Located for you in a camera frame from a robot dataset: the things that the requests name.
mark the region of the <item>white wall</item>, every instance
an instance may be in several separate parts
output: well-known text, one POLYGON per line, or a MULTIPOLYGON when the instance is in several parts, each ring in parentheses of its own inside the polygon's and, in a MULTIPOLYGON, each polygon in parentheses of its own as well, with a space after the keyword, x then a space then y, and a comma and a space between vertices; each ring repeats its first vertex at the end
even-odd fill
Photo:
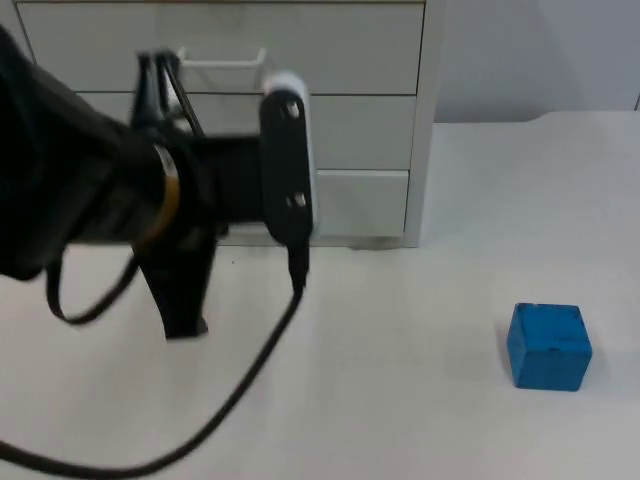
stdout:
POLYGON ((632 110, 640 0, 448 0, 439 121, 632 110))

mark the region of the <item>cable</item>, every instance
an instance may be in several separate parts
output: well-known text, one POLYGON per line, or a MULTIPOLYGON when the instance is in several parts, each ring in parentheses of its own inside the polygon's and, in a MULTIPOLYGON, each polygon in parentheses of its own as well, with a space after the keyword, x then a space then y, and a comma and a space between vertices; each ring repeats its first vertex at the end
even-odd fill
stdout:
POLYGON ((180 445, 175 450, 158 457, 155 460, 130 468, 99 468, 62 462, 60 460, 29 452, 2 441, 0 441, 0 460, 4 460, 29 470, 58 477, 86 480, 122 480, 152 475, 185 458, 196 448, 202 445, 204 441, 209 438, 213 432, 215 432, 215 430, 242 399, 244 394, 247 393, 255 379, 258 377, 258 374, 269 360, 273 350, 298 310, 306 284, 307 273, 309 271, 309 246, 304 244, 298 247, 291 247, 288 249, 288 253, 289 273, 293 284, 293 297, 289 302, 289 306, 282 314, 282 317, 267 338, 265 344, 260 349, 257 357, 240 380, 240 383, 238 383, 231 395, 222 404, 222 407, 220 407, 215 415, 188 441, 180 445))
POLYGON ((49 309, 56 317, 63 322, 76 327, 87 325, 97 320, 100 315, 107 311, 111 305, 124 293, 131 285, 131 282, 138 272, 138 261, 135 255, 132 255, 124 270, 120 274, 120 278, 107 293, 105 293, 95 305, 80 315, 67 317, 60 306, 60 277, 62 276, 62 258, 52 262, 47 268, 47 303, 49 309))

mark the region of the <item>blue block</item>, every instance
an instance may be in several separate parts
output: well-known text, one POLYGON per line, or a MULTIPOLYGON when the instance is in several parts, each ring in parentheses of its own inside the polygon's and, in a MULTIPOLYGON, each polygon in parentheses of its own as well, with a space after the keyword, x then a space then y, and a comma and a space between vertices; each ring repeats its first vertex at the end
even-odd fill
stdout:
POLYGON ((571 305, 519 303, 507 337, 518 388, 576 392, 592 350, 580 309, 571 305))

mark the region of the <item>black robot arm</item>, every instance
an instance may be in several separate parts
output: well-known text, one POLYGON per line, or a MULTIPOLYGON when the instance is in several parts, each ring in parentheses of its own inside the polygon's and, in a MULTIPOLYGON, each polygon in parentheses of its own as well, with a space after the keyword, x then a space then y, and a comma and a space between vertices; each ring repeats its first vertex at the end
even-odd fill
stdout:
POLYGON ((128 126, 93 110, 0 32, 0 273, 27 280, 45 270, 53 313, 79 325, 106 310, 140 267, 167 338, 195 337, 206 331, 202 302, 229 224, 264 222, 280 244, 308 248, 315 200, 306 92, 294 76, 273 75, 256 112, 259 134, 207 137, 177 56, 146 53, 139 64, 128 126), (180 120, 191 131, 177 128, 180 120), (70 243, 133 248, 120 284, 75 318, 58 301, 70 243))

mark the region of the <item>white tabletop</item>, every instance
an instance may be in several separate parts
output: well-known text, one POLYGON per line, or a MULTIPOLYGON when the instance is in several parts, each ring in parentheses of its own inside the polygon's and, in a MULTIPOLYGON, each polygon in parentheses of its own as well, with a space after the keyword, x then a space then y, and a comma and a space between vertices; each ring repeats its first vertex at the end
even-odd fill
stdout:
MULTIPOLYGON (((158 479, 633 478, 640 444, 640 115, 439 125, 420 250, 318 249, 302 310, 217 434, 158 479), (578 393, 513 387, 516 302, 578 304, 578 393)), ((80 309, 125 250, 69 256, 80 309), (95 269, 96 280, 81 275, 95 269)), ((154 457, 219 406, 289 297, 278 249, 223 248, 211 334, 166 344, 141 278, 70 329, 2 280, 0 437, 101 465, 154 457)), ((0 477, 39 479, 0 465, 0 477)))

